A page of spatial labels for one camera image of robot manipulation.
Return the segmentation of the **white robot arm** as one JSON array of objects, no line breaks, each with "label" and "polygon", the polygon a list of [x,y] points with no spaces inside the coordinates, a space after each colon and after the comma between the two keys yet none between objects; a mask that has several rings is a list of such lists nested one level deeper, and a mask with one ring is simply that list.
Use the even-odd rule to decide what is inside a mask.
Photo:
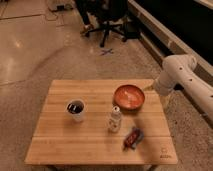
[{"label": "white robot arm", "polygon": [[168,96],[179,84],[202,110],[201,116],[213,129],[213,87],[194,72],[197,65],[193,55],[167,56],[162,61],[159,76],[144,90],[155,90],[161,96]]}]

